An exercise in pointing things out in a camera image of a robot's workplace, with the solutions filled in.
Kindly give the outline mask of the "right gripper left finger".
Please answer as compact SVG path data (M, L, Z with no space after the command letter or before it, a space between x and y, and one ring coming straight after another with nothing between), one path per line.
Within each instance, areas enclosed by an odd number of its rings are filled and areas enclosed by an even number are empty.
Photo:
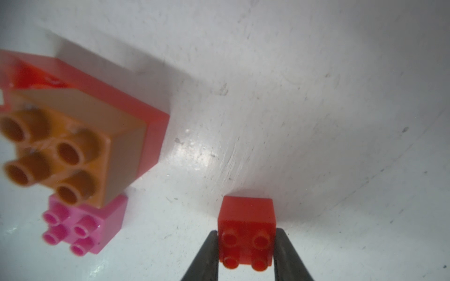
M181 281L218 281L219 237L211 231Z

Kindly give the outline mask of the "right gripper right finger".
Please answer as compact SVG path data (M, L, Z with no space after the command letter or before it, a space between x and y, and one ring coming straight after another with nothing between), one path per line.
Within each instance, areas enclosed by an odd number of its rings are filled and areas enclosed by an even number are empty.
M282 228L276 229L273 258L276 281L314 281Z

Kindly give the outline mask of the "small red lego brick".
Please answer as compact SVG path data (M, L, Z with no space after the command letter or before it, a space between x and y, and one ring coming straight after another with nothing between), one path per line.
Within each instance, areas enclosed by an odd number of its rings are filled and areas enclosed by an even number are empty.
M276 218L272 199L225 196L218 216L219 261L227 269L272 265Z

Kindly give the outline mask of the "pink lego brick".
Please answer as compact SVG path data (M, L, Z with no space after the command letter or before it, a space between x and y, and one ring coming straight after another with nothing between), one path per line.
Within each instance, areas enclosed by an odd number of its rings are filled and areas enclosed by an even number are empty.
M121 194L103 208L87 204L68 207L52 195L42 214L48 225L42 238L52 246L68 243L76 256L98 254L122 229L127 203L128 197Z

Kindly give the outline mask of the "brown lego brick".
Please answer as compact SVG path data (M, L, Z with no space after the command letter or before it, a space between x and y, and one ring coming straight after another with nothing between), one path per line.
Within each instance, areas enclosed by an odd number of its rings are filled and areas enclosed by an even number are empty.
M16 185L102 208L137 177L144 121L75 89L14 90L9 102L1 134L16 157L3 169Z

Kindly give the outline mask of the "red long lego brick front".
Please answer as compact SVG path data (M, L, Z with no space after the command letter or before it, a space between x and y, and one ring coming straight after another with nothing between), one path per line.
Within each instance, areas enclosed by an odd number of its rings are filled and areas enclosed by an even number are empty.
M159 160L169 114L122 92L87 72L55 57L1 50L1 112L11 109L12 90L74 88L122 110L146 123L138 166L141 177Z

